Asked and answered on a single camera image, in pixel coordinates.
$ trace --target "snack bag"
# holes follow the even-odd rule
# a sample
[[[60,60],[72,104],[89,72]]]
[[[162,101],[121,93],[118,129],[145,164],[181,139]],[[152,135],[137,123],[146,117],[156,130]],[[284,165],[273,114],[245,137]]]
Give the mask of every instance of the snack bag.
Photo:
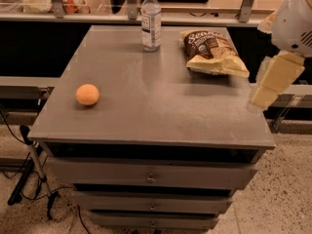
[[[226,38],[208,30],[182,31],[187,64],[195,72],[249,77],[250,72]]]

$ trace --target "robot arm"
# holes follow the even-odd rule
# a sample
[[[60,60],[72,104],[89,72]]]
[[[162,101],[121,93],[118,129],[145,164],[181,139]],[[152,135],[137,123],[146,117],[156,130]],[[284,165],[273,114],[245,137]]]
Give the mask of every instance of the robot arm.
[[[272,43],[281,52],[266,58],[256,76],[250,103],[267,109],[304,71],[312,57],[312,0],[286,0],[274,14]]]
[[[272,43],[280,50],[312,57],[312,0],[286,0],[272,24]]]

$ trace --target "water bottle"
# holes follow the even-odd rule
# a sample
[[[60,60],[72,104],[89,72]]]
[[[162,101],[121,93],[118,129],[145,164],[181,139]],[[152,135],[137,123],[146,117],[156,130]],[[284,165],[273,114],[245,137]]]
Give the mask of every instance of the water bottle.
[[[161,43],[161,8],[157,0],[144,0],[141,6],[143,49],[159,50]]]

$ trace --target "speckled floor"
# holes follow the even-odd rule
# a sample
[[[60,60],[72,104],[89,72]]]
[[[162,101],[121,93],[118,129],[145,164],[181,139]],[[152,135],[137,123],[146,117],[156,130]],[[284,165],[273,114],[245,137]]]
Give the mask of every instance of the speckled floor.
[[[308,234],[312,233],[312,123],[284,121],[280,134],[273,134],[277,147],[267,151],[257,163],[258,173],[244,191],[234,195],[234,203],[214,230],[208,234]],[[18,128],[13,131],[19,136]],[[13,139],[4,126],[0,127],[0,157],[24,158],[27,149]],[[46,165],[50,187],[61,184]],[[47,220],[47,198],[37,201],[22,199],[8,206],[7,202],[20,175],[7,179],[0,174],[0,233],[1,234],[67,234],[87,233],[78,217],[76,203],[70,189],[60,189],[51,211],[53,220]],[[32,197],[37,175],[32,174],[23,189]],[[88,212],[81,216],[90,233],[132,234],[135,229],[103,228],[93,225]],[[152,230],[137,229],[139,234]],[[201,231],[162,230],[166,234],[199,234]]]

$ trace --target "orange ball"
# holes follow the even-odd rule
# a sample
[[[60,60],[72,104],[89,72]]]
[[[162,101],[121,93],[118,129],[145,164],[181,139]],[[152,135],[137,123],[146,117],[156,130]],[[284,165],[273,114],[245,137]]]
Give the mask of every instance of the orange ball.
[[[98,102],[98,89],[92,84],[84,84],[77,89],[76,98],[83,105],[93,105]]]

